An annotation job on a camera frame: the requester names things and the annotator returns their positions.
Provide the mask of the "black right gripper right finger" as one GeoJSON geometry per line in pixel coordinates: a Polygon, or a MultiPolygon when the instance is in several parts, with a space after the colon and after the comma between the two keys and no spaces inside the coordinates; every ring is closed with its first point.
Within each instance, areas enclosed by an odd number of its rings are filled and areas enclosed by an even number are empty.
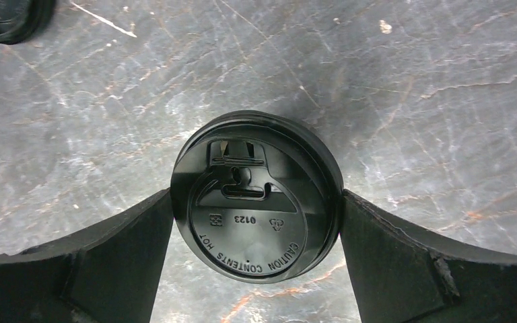
{"type": "Polygon", "coordinates": [[[350,191],[341,242],[363,322],[517,322],[517,254],[442,236],[350,191]]]}

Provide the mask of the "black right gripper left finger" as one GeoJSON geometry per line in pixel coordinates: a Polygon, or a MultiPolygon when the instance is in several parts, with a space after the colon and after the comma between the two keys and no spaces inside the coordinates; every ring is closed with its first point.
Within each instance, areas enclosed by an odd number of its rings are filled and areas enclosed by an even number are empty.
{"type": "Polygon", "coordinates": [[[0,322],[149,322],[173,224],[162,190],[18,254],[0,254],[0,322]]]}

